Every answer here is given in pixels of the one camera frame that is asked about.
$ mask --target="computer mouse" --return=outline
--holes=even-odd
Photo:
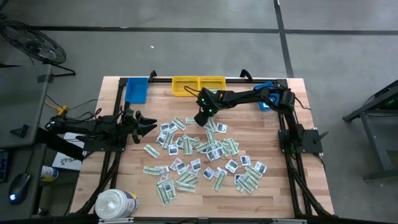
[[[18,205],[25,200],[29,181],[30,175],[27,173],[18,174],[14,178],[8,190],[8,199],[11,205]]]

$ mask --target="can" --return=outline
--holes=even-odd
[[[118,189],[109,189],[98,195],[95,213],[102,219],[129,217],[138,209],[136,194]]]
[[[58,177],[58,170],[53,167],[42,166],[40,180],[45,182],[53,182]]]

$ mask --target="desk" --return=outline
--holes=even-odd
[[[97,109],[102,108],[102,115],[112,114],[118,81],[120,77],[104,77],[101,91],[99,93]],[[296,93],[297,98],[308,107],[308,98],[302,79],[288,79],[289,88]],[[227,84],[228,90],[246,91],[251,90],[254,84]],[[155,118],[157,124],[171,122],[174,117],[184,119],[194,117],[198,112],[198,106],[194,97],[175,97],[171,94],[171,83],[150,83],[148,89],[147,103],[143,105],[131,105],[133,110],[141,110],[143,116]],[[311,112],[304,110],[296,103],[295,109],[298,120],[304,128],[313,128]],[[261,161],[268,166],[267,172],[260,180],[260,186],[251,195],[246,192],[239,193],[234,186],[233,174],[228,172],[219,192],[212,189],[213,182],[207,181],[202,172],[206,167],[213,169],[224,167],[231,159],[222,157],[210,163],[205,155],[194,151],[193,155],[169,156],[163,150],[156,138],[160,129],[157,128],[141,139],[140,144],[133,144],[128,138],[126,150],[122,153],[118,181],[116,188],[134,192],[140,200],[139,208],[135,217],[228,217],[228,218],[267,218],[294,217],[292,210],[292,199],[290,196],[289,181],[287,177],[286,161],[279,149],[277,131],[279,120],[277,113],[273,111],[262,112],[257,103],[238,105],[229,110],[220,111],[215,115],[215,121],[228,125],[226,134],[215,133],[216,139],[233,138],[239,143],[239,155],[232,158],[239,161],[240,156],[249,155],[252,164]],[[178,130],[174,141],[184,133],[191,137],[200,137],[206,142],[205,129],[194,125],[187,125],[182,132]],[[155,159],[143,148],[151,144],[159,152],[160,156]],[[88,200],[97,187],[101,166],[103,163],[103,152],[94,152],[83,161],[80,176],[76,186],[71,212],[77,211]],[[177,191],[177,198],[170,204],[163,206],[156,193],[155,183],[160,176],[146,175],[142,173],[144,166],[171,165],[178,157],[186,164],[200,158],[202,170],[198,175],[196,193]],[[328,184],[325,172],[319,159],[314,155],[302,155],[308,188],[324,208],[333,213],[330,200]],[[243,174],[244,169],[239,167],[236,174]],[[177,173],[170,171],[171,179],[177,180]],[[298,190],[300,208],[304,211],[301,191]]]

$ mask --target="gray floor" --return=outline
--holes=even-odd
[[[398,29],[393,0],[281,0],[287,29]],[[4,13],[35,25],[277,28],[271,0],[15,0]],[[58,78],[49,95],[63,105],[96,98],[105,75],[225,75],[242,68],[257,77],[286,77],[279,35],[137,32],[47,32],[67,52],[64,66],[78,76]],[[341,117],[397,79],[398,36],[288,35],[297,78],[304,78],[321,131],[326,175],[335,213],[341,217],[398,221],[398,180],[365,183],[378,171],[362,124]],[[30,60],[0,42],[0,62]],[[93,110],[86,105],[73,115]],[[46,108],[42,123],[54,112]],[[72,185],[49,189],[43,206],[65,212]]]

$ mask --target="wooden table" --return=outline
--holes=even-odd
[[[98,97],[97,109],[102,108],[101,114],[112,114],[118,80],[120,77],[104,77],[101,91]],[[304,107],[309,107],[304,81],[301,78],[288,79],[289,88],[296,94]],[[254,84],[227,84],[228,90],[246,91],[252,90]],[[185,120],[194,117],[198,112],[198,106],[194,97],[175,97],[171,93],[171,83],[150,83],[147,103],[143,105],[131,105],[135,111],[141,110],[147,118],[155,118],[160,124],[171,122],[174,117]],[[295,110],[300,123],[304,128],[313,128],[311,111],[304,110],[296,103]],[[280,152],[277,131],[279,122],[274,111],[263,112],[259,110],[257,103],[238,105],[229,110],[219,111],[215,115],[215,121],[228,125],[226,134],[215,133],[215,138],[233,138],[239,143],[239,154],[232,158],[240,163],[240,156],[249,155],[252,166],[256,161],[261,161],[268,168],[260,185],[251,195],[247,192],[240,193],[234,185],[234,174],[228,172],[224,184],[219,192],[212,189],[215,179],[206,180],[202,172],[206,167],[216,170],[217,167],[225,167],[231,159],[222,157],[212,163],[204,154],[198,154],[195,150],[192,155],[183,155],[180,151],[177,156],[169,156],[167,150],[156,143],[159,128],[151,131],[141,139],[140,144],[133,144],[128,139],[126,151],[122,153],[119,166],[117,189],[133,192],[139,197],[139,208],[135,217],[216,217],[216,218],[291,218],[294,217],[290,187],[287,177],[286,161]],[[201,142],[207,142],[205,129],[195,124],[187,125],[185,132],[178,130],[174,141],[184,133],[190,137],[200,137]],[[149,155],[144,146],[151,144],[160,152],[155,159]],[[71,212],[77,211],[88,200],[100,179],[103,152],[92,153],[83,161],[78,179]],[[200,171],[196,192],[177,191],[177,198],[170,204],[163,206],[156,192],[155,184],[160,176],[143,174],[144,166],[171,165],[178,157],[189,164],[190,161],[200,158],[202,170]],[[302,160],[307,178],[308,188],[324,208],[333,213],[325,171],[319,158],[311,154],[303,154]],[[239,166],[236,174],[245,173]],[[178,174],[170,171],[171,179],[177,180]],[[298,190],[300,208],[303,209],[303,197]]]

